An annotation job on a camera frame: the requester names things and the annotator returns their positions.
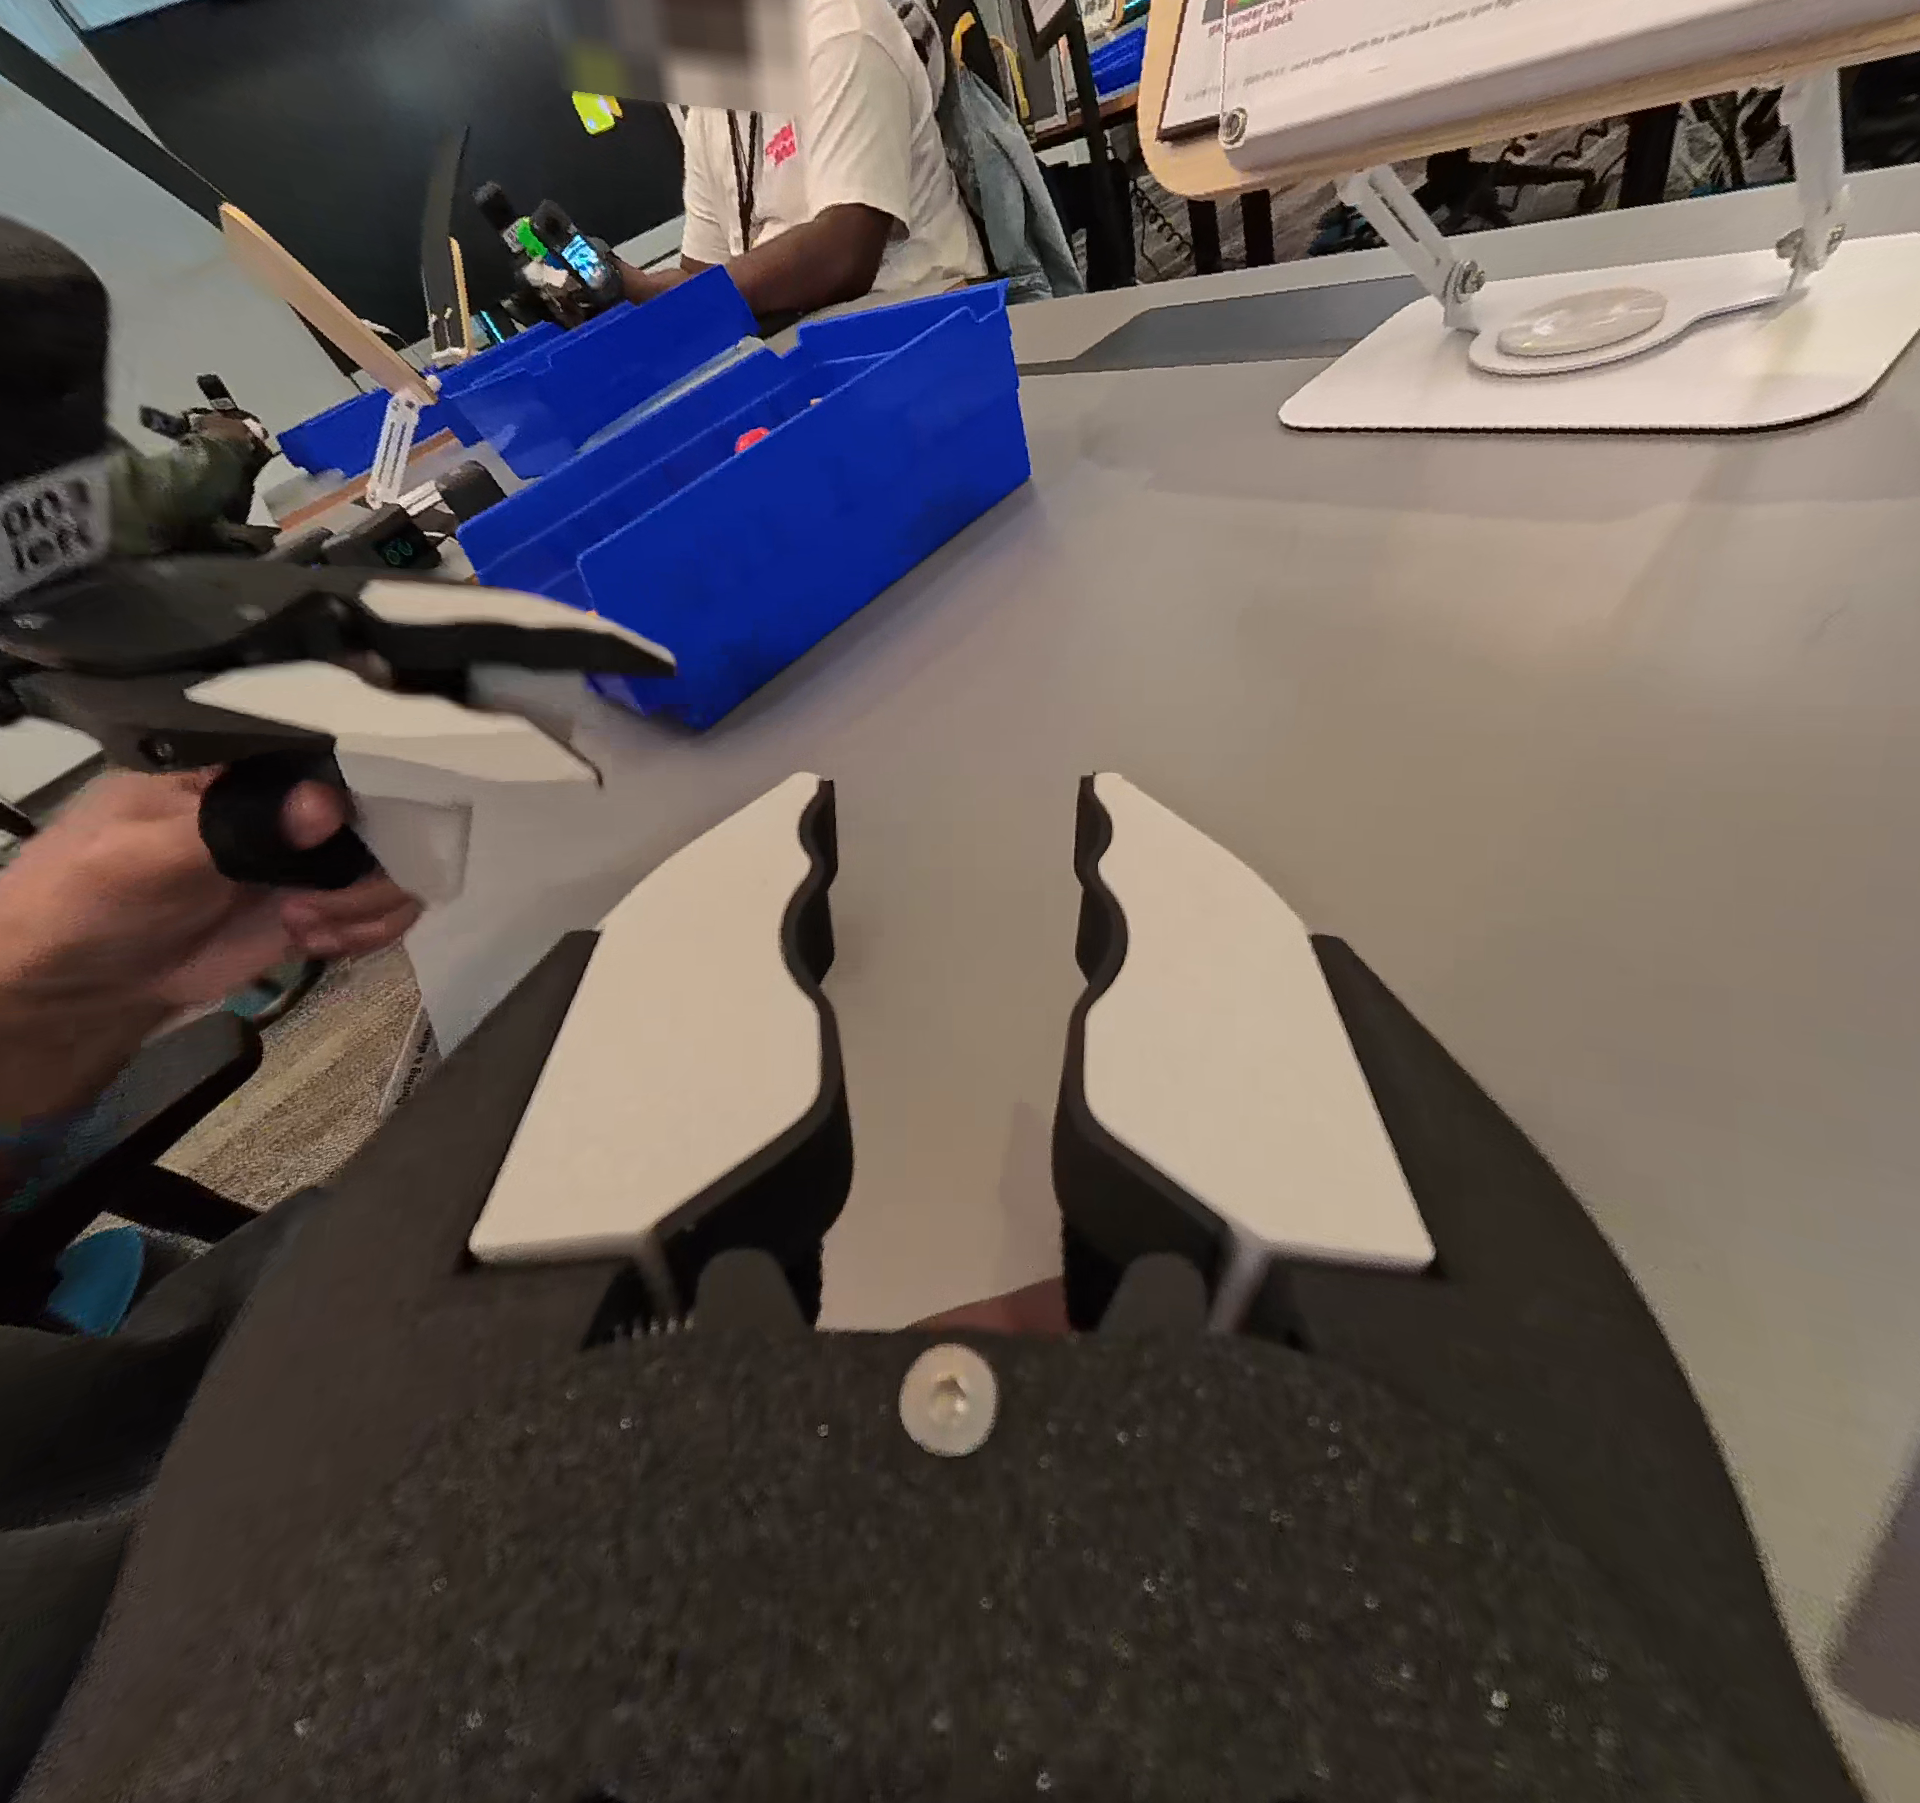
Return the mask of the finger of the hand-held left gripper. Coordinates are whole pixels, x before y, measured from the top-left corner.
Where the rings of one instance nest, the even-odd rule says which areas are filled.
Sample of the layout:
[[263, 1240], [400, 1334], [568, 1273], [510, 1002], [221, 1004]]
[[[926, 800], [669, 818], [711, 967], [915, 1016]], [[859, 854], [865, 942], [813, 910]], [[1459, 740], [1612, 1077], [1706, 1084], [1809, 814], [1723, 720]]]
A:
[[660, 641], [537, 591], [372, 579], [357, 611], [357, 667], [397, 690], [468, 699], [481, 668], [677, 676]]
[[600, 781], [585, 758], [524, 714], [389, 690], [320, 660], [235, 668], [185, 694], [203, 707], [330, 735], [357, 759], [490, 785]]

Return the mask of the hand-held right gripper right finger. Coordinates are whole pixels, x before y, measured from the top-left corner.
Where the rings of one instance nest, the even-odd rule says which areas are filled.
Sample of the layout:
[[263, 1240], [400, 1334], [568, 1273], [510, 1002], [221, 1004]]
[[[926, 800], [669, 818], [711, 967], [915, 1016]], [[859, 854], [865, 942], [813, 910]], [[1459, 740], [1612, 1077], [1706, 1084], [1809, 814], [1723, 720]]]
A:
[[1218, 1330], [1276, 1269], [1418, 1278], [1438, 1247], [1302, 916], [1125, 776], [1077, 786], [1074, 964], [1049, 1171], [1068, 1324], [1174, 1256]]

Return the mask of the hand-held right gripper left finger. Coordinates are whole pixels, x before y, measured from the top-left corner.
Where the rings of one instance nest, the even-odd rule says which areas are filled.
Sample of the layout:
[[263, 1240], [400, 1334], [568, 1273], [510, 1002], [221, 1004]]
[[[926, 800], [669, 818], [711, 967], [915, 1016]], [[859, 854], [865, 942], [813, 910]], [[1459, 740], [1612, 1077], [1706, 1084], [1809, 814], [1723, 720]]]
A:
[[712, 1261], [755, 1252], [818, 1323], [853, 1161], [825, 995], [836, 879], [836, 785], [796, 773], [603, 916], [468, 1233], [474, 1264], [617, 1264], [662, 1324]]

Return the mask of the grey desk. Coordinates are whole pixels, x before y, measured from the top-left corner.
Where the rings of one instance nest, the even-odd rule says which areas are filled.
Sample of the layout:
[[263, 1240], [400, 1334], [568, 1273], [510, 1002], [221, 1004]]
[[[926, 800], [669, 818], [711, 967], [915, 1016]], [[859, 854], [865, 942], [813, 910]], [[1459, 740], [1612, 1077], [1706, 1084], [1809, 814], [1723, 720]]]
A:
[[600, 703], [584, 818], [472, 831], [412, 938], [461, 1038], [796, 770], [838, 782], [855, 1175], [827, 1318], [1058, 1266], [1077, 782], [1129, 776], [1341, 934], [1600, 1219], [1831, 1678], [1916, 1447], [1916, 354], [1765, 436], [1284, 431], [1396, 293], [1319, 260], [1014, 315], [1033, 475], [686, 740]]

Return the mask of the person's left hand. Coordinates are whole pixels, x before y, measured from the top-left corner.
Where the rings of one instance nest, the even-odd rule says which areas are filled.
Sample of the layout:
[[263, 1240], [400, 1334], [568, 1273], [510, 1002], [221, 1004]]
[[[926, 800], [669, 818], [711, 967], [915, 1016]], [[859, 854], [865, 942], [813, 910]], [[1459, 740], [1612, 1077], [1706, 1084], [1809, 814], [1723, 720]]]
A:
[[110, 773], [3, 870], [3, 1136], [81, 1111], [153, 1034], [277, 965], [383, 951], [420, 919], [385, 875], [333, 892], [226, 879], [200, 833], [213, 778]]

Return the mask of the printed paper sheet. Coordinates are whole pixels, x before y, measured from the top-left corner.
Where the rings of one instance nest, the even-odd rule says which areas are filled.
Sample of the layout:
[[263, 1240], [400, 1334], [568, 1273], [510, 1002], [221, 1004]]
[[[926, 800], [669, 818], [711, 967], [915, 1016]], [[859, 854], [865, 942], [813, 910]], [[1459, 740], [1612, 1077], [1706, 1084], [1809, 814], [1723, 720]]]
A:
[[397, 1049], [397, 1057], [376, 1107], [376, 1121], [385, 1124], [397, 1109], [418, 1093], [420, 1084], [439, 1068], [441, 1047], [436, 1029], [423, 1002], [415, 1006], [414, 1018]]

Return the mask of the wooden board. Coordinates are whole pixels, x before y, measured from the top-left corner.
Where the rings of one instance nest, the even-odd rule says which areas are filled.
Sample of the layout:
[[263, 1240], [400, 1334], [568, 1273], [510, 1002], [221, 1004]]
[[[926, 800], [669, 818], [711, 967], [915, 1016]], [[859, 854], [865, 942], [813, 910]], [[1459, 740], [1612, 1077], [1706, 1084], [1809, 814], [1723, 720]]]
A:
[[217, 205], [217, 230], [226, 255], [257, 287], [284, 303], [329, 345], [348, 357], [355, 371], [393, 396], [420, 407], [441, 399], [439, 382], [389, 347], [317, 275], [261, 230], [251, 215], [229, 201]]

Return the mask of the black office chair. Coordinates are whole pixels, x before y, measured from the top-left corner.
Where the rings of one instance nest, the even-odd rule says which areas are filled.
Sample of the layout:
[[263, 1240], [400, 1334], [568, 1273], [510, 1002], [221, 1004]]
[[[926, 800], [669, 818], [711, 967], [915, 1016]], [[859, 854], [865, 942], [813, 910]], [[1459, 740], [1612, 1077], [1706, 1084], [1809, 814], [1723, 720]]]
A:
[[213, 1243], [254, 1208], [169, 1168], [161, 1159], [260, 1070], [254, 1022], [216, 1009], [144, 1047], [106, 1094], [68, 1125], [22, 1194], [3, 1195], [3, 1306], [39, 1297], [54, 1261], [101, 1214], [169, 1237]]

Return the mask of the person's teal shoe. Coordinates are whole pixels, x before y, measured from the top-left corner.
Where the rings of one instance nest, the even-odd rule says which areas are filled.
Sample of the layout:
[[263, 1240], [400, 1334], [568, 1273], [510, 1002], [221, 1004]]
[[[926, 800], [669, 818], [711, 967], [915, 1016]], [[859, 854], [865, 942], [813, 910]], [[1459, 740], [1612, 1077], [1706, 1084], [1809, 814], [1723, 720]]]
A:
[[134, 1225], [108, 1225], [72, 1240], [51, 1262], [39, 1321], [64, 1335], [112, 1335], [126, 1318], [147, 1264]]

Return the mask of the person's dark sweatshirt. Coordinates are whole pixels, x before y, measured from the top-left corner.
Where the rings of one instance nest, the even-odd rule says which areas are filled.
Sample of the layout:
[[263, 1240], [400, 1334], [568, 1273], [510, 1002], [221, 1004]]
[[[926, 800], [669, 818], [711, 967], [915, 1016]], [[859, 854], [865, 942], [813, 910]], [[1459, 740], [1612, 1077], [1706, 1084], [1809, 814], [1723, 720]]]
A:
[[254, 1287], [326, 1202], [310, 1188], [181, 1261], [110, 1335], [1, 1330], [1, 1797], [108, 1609], [141, 1503]]

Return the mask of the denim jacket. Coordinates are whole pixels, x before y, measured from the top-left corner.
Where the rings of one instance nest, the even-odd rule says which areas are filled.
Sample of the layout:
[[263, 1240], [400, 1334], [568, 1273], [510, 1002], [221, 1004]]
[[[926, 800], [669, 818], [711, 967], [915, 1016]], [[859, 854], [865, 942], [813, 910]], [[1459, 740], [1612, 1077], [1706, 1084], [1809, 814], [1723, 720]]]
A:
[[1043, 163], [1006, 103], [977, 0], [891, 0], [925, 63], [939, 137], [986, 274], [1010, 301], [1080, 296]]

